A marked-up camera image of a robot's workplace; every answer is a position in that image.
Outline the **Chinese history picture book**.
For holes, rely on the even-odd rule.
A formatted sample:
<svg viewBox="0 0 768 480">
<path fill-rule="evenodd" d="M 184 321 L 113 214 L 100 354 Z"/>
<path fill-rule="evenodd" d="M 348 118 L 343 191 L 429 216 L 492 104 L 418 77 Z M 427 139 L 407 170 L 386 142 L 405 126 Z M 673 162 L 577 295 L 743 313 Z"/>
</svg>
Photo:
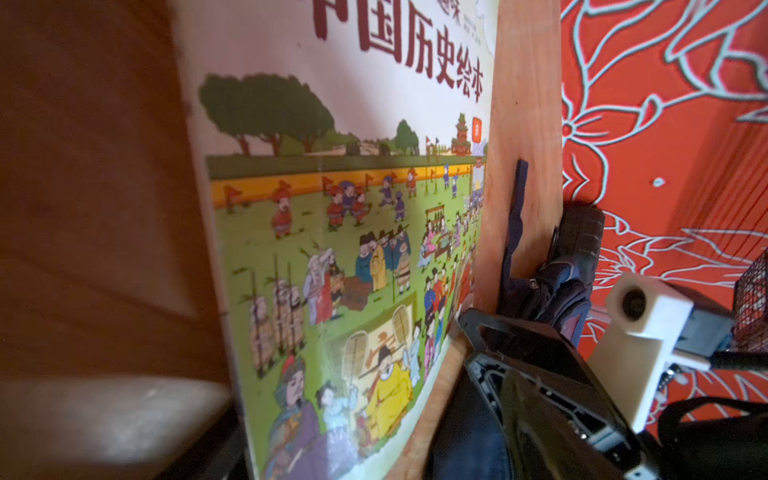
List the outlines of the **Chinese history picture book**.
<svg viewBox="0 0 768 480">
<path fill-rule="evenodd" d="M 499 5 L 175 1 L 254 479 L 382 479 L 471 306 Z"/>
</svg>

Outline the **navy blue student backpack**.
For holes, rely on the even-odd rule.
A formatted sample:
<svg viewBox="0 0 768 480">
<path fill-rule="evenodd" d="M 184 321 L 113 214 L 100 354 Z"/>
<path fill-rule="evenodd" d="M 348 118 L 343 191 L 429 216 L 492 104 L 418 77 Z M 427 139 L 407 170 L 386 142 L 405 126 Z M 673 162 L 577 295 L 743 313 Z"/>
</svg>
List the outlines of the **navy blue student backpack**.
<svg viewBox="0 0 768 480">
<path fill-rule="evenodd" d="M 542 267 L 529 278 L 511 276 L 511 254 L 523 233 L 521 212 L 528 163 L 517 162 L 497 313 L 555 325 L 588 309 L 587 288 L 573 260 Z M 430 447 L 426 479 L 512 479 L 511 457 L 495 413 L 462 371 Z"/>
</svg>

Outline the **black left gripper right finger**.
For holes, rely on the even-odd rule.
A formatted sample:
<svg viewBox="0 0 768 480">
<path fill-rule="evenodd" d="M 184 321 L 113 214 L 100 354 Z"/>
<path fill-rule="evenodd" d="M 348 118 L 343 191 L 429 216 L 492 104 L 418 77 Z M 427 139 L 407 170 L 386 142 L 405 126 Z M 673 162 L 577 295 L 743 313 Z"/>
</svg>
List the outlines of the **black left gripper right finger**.
<svg viewBox="0 0 768 480">
<path fill-rule="evenodd" d="M 469 380 L 500 427 L 516 479 L 657 479 L 660 462 L 553 327 L 471 308 Z"/>
</svg>

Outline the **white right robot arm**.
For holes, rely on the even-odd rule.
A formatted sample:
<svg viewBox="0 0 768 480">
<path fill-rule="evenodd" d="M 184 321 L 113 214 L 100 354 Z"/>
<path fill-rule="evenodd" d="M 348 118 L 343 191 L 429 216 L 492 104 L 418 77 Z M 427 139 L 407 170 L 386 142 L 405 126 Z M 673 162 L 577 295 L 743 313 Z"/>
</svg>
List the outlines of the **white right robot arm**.
<svg viewBox="0 0 768 480">
<path fill-rule="evenodd" d="M 708 405 L 740 411 L 737 417 L 688 421 Z M 665 479 L 765 479 L 767 405 L 724 397 L 698 397 L 670 404 L 658 419 L 657 433 Z"/>
</svg>

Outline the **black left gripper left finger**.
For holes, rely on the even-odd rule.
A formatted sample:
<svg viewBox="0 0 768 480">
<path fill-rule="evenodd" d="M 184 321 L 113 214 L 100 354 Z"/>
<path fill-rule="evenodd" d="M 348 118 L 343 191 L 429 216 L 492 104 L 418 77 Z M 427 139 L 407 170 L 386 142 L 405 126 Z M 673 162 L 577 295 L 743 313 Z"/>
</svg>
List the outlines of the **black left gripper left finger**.
<svg viewBox="0 0 768 480">
<path fill-rule="evenodd" d="M 237 409 L 231 405 L 177 460 L 155 476 L 172 479 L 249 478 L 247 440 Z"/>
</svg>

